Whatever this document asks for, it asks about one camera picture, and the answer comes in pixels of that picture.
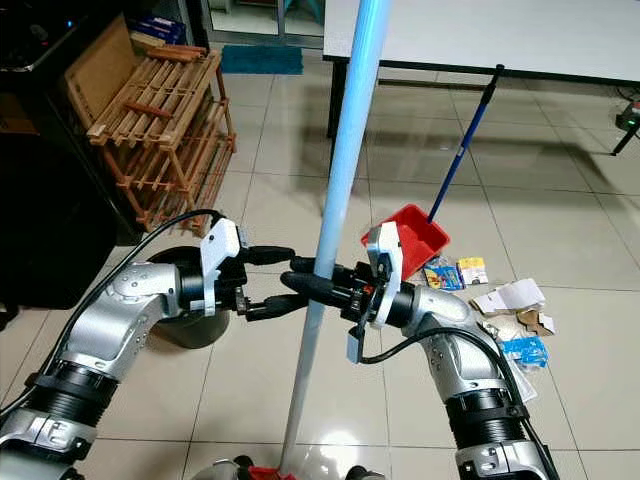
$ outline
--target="black cable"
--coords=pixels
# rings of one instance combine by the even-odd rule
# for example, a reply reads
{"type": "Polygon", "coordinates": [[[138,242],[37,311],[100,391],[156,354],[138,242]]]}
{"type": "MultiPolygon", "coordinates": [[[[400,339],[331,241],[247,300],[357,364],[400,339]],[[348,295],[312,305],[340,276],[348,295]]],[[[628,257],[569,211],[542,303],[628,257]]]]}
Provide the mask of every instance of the black cable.
{"type": "MultiPolygon", "coordinates": [[[[516,383],[515,377],[513,376],[513,372],[511,371],[511,367],[507,363],[507,359],[505,358],[502,351],[500,350],[499,352],[496,352],[493,348],[491,348],[488,344],[486,344],[482,339],[480,339],[473,333],[467,332],[466,330],[461,330],[459,328],[438,327],[438,328],[425,330],[423,332],[417,333],[407,338],[406,340],[400,342],[394,347],[391,347],[389,350],[381,353],[380,355],[375,355],[373,357],[363,357],[362,363],[371,365],[375,363],[384,362],[385,360],[388,360],[394,355],[400,353],[402,350],[404,350],[408,346],[413,345],[414,343],[419,342],[420,340],[423,340],[428,337],[432,337],[434,335],[441,335],[441,334],[454,335],[457,337],[464,338],[465,340],[471,342],[473,345],[475,345],[480,350],[482,350],[482,352],[484,352],[484,354],[487,355],[489,359],[498,367],[498,369],[500,370],[500,373],[502,373],[502,376],[504,377],[504,380],[507,384],[507,388],[509,390],[509,394],[511,395],[513,402],[518,406],[524,406],[524,403],[522,401],[522,396],[520,395],[520,390],[518,389],[518,384],[516,383]]],[[[536,446],[538,455],[540,455],[540,459],[542,460],[545,470],[547,471],[547,474],[550,476],[551,480],[560,480],[560,476],[558,475],[558,472],[553,464],[553,460],[547,453],[547,450],[544,448],[544,445],[542,444],[542,440],[540,440],[540,437],[538,436],[535,429],[533,428],[531,421],[528,418],[524,418],[522,419],[522,424],[525,430],[527,431],[527,435],[529,436],[529,439],[536,446]]]]}
{"type": "MultiPolygon", "coordinates": [[[[40,370],[38,370],[38,373],[41,375],[46,375],[49,372],[58,354],[58,351],[67,341],[69,333],[71,333],[71,329],[74,327],[76,321],[78,320],[78,317],[80,317],[82,312],[84,312],[86,308],[98,298],[98,296],[102,293],[102,290],[104,290],[105,287],[112,282],[113,278],[118,275],[118,273],[120,273],[131,262],[131,260],[133,260],[138,255],[138,253],[142,251],[143,248],[149,245],[158,237],[158,235],[160,235],[162,232],[172,227],[173,225],[183,222],[184,220],[187,220],[189,218],[197,217],[199,215],[211,215],[212,217],[214,217],[214,219],[217,219],[221,216],[220,213],[215,210],[201,208],[199,210],[193,210],[191,212],[183,213],[182,215],[178,215],[177,217],[163,223],[153,232],[147,235],[147,237],[145,237],[138,245],[136,245],[136,247],[131,250],[118,265],[116,265],[95,287],[93,287],[93,289],[87,295],[85,295],[80,304],[76,307],[69,320],[67,320],[67,323],[62,329],[62,332],[60,332],[60,335],[58,336],[53,349],[40,367],[40,370]]],[[[26,388],[18,396],[18,398],[16,398],[9,405],[0,410],[0,422],[4,420],[4,418],[9,413],[18,408],[25,401],[27,401],[33,393],[34,389],[34,386],[26,388]]]]}

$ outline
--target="cardboard piece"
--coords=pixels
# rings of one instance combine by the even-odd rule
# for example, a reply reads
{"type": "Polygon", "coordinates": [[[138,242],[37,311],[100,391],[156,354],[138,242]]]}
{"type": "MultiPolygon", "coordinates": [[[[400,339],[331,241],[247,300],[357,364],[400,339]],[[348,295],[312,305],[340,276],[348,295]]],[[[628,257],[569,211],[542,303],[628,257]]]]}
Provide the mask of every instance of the cardboard piece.
{"type": "Polygon", "coordinates": [[[553,318],[537,310],[525,310],[516,313],[518,321],[527,327],[528,332],[534,332],[540,337],[548,337],[556,333],[553,318]]]}
{"type": "Polygon", "coordinates": [[[64,74],[67,95],[85,128],[94,124],[135,65],[129,32],[120,15],[64,74]]]}
{"type": "Polygon", "coordinates": [[[544,302],[544,295],[532,278],[507,283],[486,295],[480,295],[471,300],[471,304],[484,315],[515,313],[531,308],[540,309],[544,306],[544,302]]]}

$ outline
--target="blue mat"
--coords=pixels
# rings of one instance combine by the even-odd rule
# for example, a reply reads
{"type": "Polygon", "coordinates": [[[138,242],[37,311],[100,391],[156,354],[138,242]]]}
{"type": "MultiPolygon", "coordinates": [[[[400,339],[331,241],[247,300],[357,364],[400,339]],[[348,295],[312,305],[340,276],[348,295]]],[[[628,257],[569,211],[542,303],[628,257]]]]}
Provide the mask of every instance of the blue mat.
{"type": "Polygon", "coordinates": [[[272,73],[302,75],[302,49],[225,45],[222,48],[224,73],[272,73]]]}

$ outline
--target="wooden rack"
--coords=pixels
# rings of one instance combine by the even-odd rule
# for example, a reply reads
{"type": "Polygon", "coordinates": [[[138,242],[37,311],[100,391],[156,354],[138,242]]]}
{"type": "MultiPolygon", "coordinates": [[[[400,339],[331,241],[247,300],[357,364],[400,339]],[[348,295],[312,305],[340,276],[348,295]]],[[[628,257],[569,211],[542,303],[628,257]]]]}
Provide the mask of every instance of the wooden rack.
{"type": "MultiPolygon", "coordinates": [[[[145,58],[87,132],[147,231],[212,207],[235,151],[220,54],[184,49],[145,58]]],[[[205,233],[201,219],[183,226],[205,233]]]]}

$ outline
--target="trash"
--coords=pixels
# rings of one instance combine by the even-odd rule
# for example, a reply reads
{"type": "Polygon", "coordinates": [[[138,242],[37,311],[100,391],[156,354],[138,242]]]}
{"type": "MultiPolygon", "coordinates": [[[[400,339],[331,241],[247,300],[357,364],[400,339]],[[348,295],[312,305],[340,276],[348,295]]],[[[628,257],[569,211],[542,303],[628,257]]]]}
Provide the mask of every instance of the trash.
{"type": "Polygon", "coordinates": [[[545,298],[532,278],[507,283],[486,295],[472,299],[471,304],[484,315],[515,313],[518,310],[544,306],[545,298]]]}
{"type": "Polygon", "coordinates": [[[513,315],[496,315],[483,320],[482,327],[498,342],[534,336],[524,325],[518,323],[513,315]]]}
{"type": "Polygon", "coordinates": [[[489,283],[482,257],[464,257],[458,260],[458,271],[465,285],[489,283]]]}
{"type": "Polygon", "coordinates": [[[549,354],[540,337],[516,338],[500,343],[505,357],[514,360],[525,369],[544,368],[547,366],[549,354]]]}
{"type": "Polygon", "coordinates": [[[534,332],[541,337],[547,337],[556,333],[553,318],[535,309],[516,313],[518,321],[527,327],[528,332],[534,332]]]}
{"type": "Polygon", "coordinates": [[[507,363],[513,372],[513,378],[516,381],[516,386],[518,387],[522,401],[527,403],[529,400],[536,398],[538,396],[538,392],[533,388],[531,382],[527,380],[527,377],[525,377],[524,372],[520,369],[518,364],[510,358],[507,358],[507,363]]]}
{"type": "Polygon", "coordinates": [[[431,288],[442,290],[462,290],[464,283],[458,273],[458,269],[448,264],[445,257],[436,257],[425,264],[422,269],[427,280],[427,285],[431,288]]]}

